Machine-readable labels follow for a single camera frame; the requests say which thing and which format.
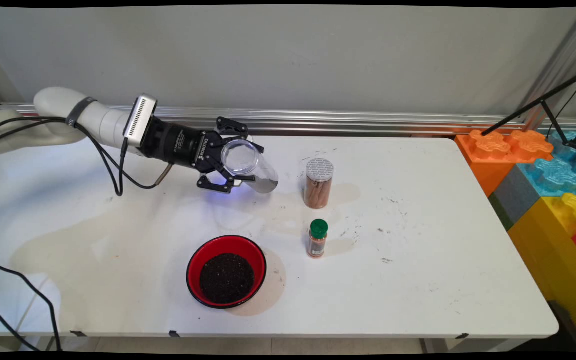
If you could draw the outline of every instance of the jar lid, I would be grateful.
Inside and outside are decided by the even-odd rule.
[[[324,239],[328,233],[328,223],[320,218],[310,223],[310,234],[315,239]]]
[[[312,159],[306,164],[306,176],[315,182],[327,182],[332,179],[335,167],[326,159]]]
[[[221,162],[229,173],[246,175],[257,167],[259,151],[249,141],[236,139],[223,146]]]

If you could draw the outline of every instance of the white table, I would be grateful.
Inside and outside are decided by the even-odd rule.
[[[231,194],[199,189],[199,173],[176,166],[155,189],[126,181],[119,198],[87,140],[0,155],[0,265],[28,276],[53,301],[64,336],[468,334],[458,350],[469,351],[508,350],[558,331],[453,141],[255,141],[279,174],[271,194],[246,185]],[[118,150],[110,154],[119,158]],[[302,201],[313,157],[335,166],[321,210]],[[130,154],[125,166],[151,184],[165,164]],[[311,259],[307,228],[317,218],[329,223],[328,240],[325,255]],[[229,234],[259,244],[268,272],[248,303],[211,309],[190,295],[186,267],[201,244]],[[52,335],[48,306],[2,272],[0,313],[23,335]]]

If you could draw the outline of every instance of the red bowl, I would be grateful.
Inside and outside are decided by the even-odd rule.
[[[254,282],[250,292],[242,299],[231,303],[215,303],[208,300],[199,286],[199,276],[202,273],[204,265],[208,260],[222,254],[235,254],[246,259],[254,273]],[[259,291],[265,279],[266,256],[264,256],[263,251],[251,239],[237,235],[220,236],[202,244],[202,246],[195,251],[194,255],[192,255],[192,258],[190,258],[188,269],[185,272],[185,282],[188,285],[190,294],[192,294],[199,303],[215,309],[229,309],[246,303],[246,301],[249,301]]]

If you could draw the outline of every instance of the spice jar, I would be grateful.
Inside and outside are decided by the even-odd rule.
[[[310,241],[308,242],[308,255],[319,258],[324,255],[324,246],[328,237],[328,223],[318,218],[310,223]]]
[[[303,202],[311,209],[328,205],[334,166],[326,159],[312,159],[306,164],[306,189]]]

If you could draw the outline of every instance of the green cap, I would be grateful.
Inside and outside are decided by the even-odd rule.
[[[328,223],[318,218],[310,223],[310,234],[315,239],[324,239],[328,232]]]

